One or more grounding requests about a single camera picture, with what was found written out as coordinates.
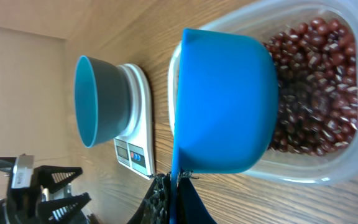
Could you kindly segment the blue plastic measuring scoop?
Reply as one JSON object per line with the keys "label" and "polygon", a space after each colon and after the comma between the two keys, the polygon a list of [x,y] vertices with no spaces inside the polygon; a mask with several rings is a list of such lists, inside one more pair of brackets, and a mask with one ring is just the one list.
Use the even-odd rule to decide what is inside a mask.
{"label": "blue plastic measuring scoop", "polygon": [[246,35],[182,33],[173,141],[170,222],[184,172],[236,174],[266,151],[278,114],[273,59]]}

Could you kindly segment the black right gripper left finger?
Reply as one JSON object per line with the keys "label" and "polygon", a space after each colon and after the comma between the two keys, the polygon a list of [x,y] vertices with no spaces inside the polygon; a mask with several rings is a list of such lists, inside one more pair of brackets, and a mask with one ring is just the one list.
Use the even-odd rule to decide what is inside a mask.
{"label": "black right gripper left finger", "polygon": [[127,224],[168,224],[170,213],[171,176],[157,174],[139,208]]}

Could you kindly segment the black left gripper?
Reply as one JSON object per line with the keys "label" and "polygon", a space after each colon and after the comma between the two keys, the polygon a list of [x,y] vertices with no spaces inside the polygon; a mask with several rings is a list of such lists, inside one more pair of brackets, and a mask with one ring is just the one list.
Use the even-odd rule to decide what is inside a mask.
{"label": "black left gripper", "polygon": [[40,166],[35,169],[40,185],[9,189],[0,200],[0,223],[69,223],[91,201],[88,193],[44,200],[43,191],[54,194],[79,177],[80,167]]}

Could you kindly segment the red adzuki beans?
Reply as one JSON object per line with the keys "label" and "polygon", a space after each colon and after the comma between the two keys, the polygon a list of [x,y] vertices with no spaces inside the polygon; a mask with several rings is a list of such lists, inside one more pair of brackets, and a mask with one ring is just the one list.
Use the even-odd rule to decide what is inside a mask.
{"label": "red adzuki beans", "polygon": [[350,146],[358,127],[354,34],[316,17],[265,43],[278,75],[278,121],[270,151],[325,156]]}

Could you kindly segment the white digital kitchen scale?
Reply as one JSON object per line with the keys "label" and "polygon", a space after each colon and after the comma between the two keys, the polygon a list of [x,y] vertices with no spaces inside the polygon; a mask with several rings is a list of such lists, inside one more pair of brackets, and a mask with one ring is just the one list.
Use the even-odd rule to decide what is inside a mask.
{"label": "white digital kitchen scale", "polygon": [[130,120],[114,138],[118,163],[149,180],[155,175],[152,94],[147,77],[133,63],[119,65],[129,85]]}

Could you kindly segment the clear plastic food container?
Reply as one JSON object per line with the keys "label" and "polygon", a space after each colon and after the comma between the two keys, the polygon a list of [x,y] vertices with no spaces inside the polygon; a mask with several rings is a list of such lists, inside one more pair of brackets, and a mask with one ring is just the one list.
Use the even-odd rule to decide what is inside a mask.
{"label": "clear plastic food container", "polygon": [[[358,1],[259,1],[205,24],[201,29],[245,34],[265,41],[276,32],[313,17],[337,18],[352,29],[357,44],[358,84]],[[244,173],[274,182],[298,184],[333,184],[349,180],[358,175],[358,126],[345,150],[323,157],[267,151]]]}

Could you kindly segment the brown cardboard panel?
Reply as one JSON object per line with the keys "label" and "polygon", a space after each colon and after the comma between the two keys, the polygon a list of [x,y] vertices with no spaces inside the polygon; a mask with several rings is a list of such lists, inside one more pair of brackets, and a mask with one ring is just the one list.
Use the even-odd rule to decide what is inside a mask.
{"label": "brown cardboard panel", "polygon": [[[93,1],[0,1],[0,156],[70,166],[66,46]],[[0,172],[0,198],[7,175]]]}

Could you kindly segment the blue metal bowl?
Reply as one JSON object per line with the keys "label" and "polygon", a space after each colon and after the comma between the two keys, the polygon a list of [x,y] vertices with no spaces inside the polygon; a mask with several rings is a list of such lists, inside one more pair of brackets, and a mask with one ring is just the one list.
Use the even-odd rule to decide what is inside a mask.
{"label": "blue metal bowl", "polygon": [[115,65],[82,55],[75,68],[74,105],[85,147],[114,139],[130,121],[131,95],[125,74]]}

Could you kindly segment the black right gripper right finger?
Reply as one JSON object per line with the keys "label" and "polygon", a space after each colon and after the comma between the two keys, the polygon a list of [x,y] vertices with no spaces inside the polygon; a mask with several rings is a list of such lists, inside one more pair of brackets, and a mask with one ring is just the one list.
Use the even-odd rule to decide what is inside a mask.
{"label": "black right gripper right finger", "polygon": [[178,176],[176,222],[179,224],[216,224],[191,183],[193,172],[184,170]]}

